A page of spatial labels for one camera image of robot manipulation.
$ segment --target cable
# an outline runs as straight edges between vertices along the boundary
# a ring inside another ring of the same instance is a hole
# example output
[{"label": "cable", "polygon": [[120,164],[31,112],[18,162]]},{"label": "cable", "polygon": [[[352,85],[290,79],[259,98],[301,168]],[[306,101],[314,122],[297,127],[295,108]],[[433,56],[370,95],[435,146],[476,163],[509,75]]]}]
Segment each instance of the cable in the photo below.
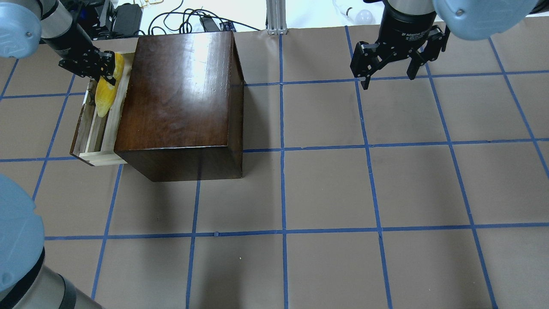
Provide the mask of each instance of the cable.
[{"label": "cable", "polygon": [[[177,8],[171,10],[170,13],[175,13],[175,11],[176,11],[178,8],[182,7],[182,6],[183,6],[183,1],[184,1],[184,0],[181,0],[181,3],[177,6]],[[171,31],[178,31],[179,29],[172,29],[172,28],[170,28],[170,27],[166,24],[166,20],[168,19],[169,16],[170,16],[170,15],[168,14],[168,15],[166,15],[166,17],[164,17],[164,26],[166,26],[166,28],[168,28],[168,29],[171,30]]]},{"label": "cable", "polygon": [[151,35],[151,34],[152,34],[151,31],[152,31],[152,28],[153,28],[153,24],[154,24],[154,22],[155,22],[158,18],[160,18],[160,17],[162,17],[162,16],[166,16],[166,17],[164,18],[164,20],[166,20],[167,17],[168,17],[170,14],[182,15],[182,16],[183,16],[183,17],[182,17],[182,18],[183,18],[183,22],[182,22],[182,24],[179,26],[178,29],[172,29],[172,28],[166,26],[169,30],[171,30],[171,31],[178,31],[180,34],[181,34],[181,33],[191,33],[191,32],[192,32],[192,25],[191,25],[190,22],[189,22],[191,16],[202,16],[202,17],[204,17],[204,16],[206,16],[205,13],[209,13],[209,14],[213,15],[214,18],[218,19],[218,20],[221,21],[221,22],[223,22],[223,21],[230,21],[230,22],[232,22],[232,23],[235,23],[235,24],[238,24],[238,25],[242,25],[242,26],[248,27],[248,28],[253,29],[253,30],[256,30],[256,31],[261,31],[260,29],[255,28],[255,27],[252,27],[252,26],[250,26],[250,25],[243,24],[243,23],[240,23],[240,22],[238,22],[238,21],[231,20],[231,19],[219,17],[219,16],[217,16],[217,14],[215,14],[215,13],[213,13],[213,12],[211,12],[211,11],[205,10],[205,9],[189,9],[189,8],[188,8],[188,9],[185,9],[184,12],[174,12],[174,11],[172,10],[172,11],[170,11],[170,12],[165,12],[165,13],[158,14],[158,15],[155,16],[155,17],[153,18],[153,20],[150,22],[149,27],[148,27],[147,34],[148,34],[148,35]]},{"label": "cable", "polygon": [[154,35],[154,29],[160,29],[160,30],[162,30],[162,31],[164,32],[164,34],[168,34],[168,33],[166,32],[166,30],[164,30],[164,28],[158,27],[158,26],[154,26],[154,27],[151,29],[152,35]]}]

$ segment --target box top surface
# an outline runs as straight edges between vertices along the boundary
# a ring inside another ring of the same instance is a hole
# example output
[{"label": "box top surface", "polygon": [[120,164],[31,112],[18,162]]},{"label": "box top surface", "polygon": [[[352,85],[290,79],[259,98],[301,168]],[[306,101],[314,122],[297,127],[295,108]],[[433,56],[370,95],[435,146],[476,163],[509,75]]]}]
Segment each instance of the box top surface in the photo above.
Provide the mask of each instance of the box top surface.
[{"label": "box top surface", "polygon": [[233,34],[141,37],[115,151],[227,145]]}]

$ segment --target banana peel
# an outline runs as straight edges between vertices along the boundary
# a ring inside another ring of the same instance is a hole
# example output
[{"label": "banana peel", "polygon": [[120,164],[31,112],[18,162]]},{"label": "banana peel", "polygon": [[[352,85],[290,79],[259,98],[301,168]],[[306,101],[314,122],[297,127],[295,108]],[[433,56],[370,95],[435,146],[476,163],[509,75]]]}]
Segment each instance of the banana peel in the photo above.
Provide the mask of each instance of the banana peel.
[{"label": "banana peel", "polygon": [[114,53],[114,73],[113,77],[116,79],[115,85],[111,85],[104,77],[101,76],[97,83],[96,90],[96,111],[97,116],[105,117],[109,112],[111,106],[113,106],[114,99],[116,98],[116,92],[118,91],[118,85],[122,78],[122,72],[124,71],[124,58],[119,53]]}]

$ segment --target wooden box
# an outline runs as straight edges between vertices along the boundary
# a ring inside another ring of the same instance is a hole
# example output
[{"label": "wooden box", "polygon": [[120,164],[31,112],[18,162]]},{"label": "wooden box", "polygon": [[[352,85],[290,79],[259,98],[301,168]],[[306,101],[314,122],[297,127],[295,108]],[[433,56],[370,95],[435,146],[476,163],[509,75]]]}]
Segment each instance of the wooden box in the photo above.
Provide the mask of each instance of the wooden box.
[{"label": "wooden box", "polygon": [[124,72],[116,93],[116,99],[109,113],[101,118],[97,116],[95,92],[97,82],[91,80],[84,97],[80,117],[72,140],[70,154],[89,165],[124,164],[122,158],[114,153],[114,141],[120,122],[120,113],[124,105],[128,81],[133,62],[135,45],[129,43],[124,50],[117,49],[124,57]]},{"label": "wooden box", "polygon": [[241,178],[243,86],[230,31],[140,37],[113,154],[152,181]]}]

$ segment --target metal frame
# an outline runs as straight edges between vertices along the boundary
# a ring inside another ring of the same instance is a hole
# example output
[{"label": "metal frame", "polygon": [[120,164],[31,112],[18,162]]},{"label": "metal frame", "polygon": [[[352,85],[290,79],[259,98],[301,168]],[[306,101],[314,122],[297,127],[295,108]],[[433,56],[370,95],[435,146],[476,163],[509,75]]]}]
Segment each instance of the metal frame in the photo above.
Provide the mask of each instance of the metal frame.
[{"label": "metal frame", "polygon": [[267,0],[267,33],[286,34],[286,0]]}]

